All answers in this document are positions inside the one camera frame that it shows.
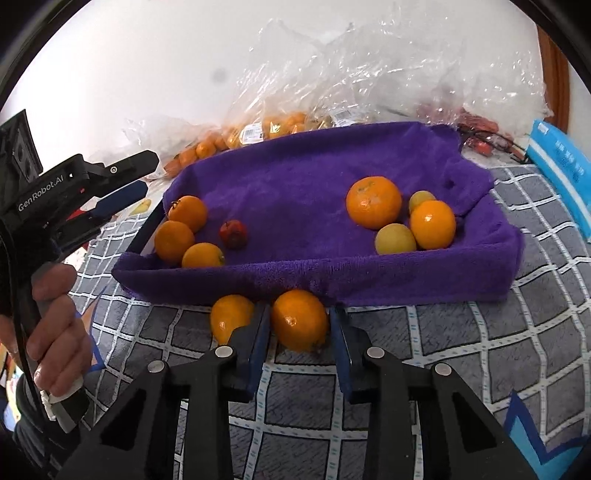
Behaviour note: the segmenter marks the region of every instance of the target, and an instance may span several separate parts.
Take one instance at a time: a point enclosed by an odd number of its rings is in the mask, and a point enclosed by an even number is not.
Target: small red apple
[[[226,248],[238,250],[248,243],[246,226],[239,220],[228,220],[220,228],[220,238]]]

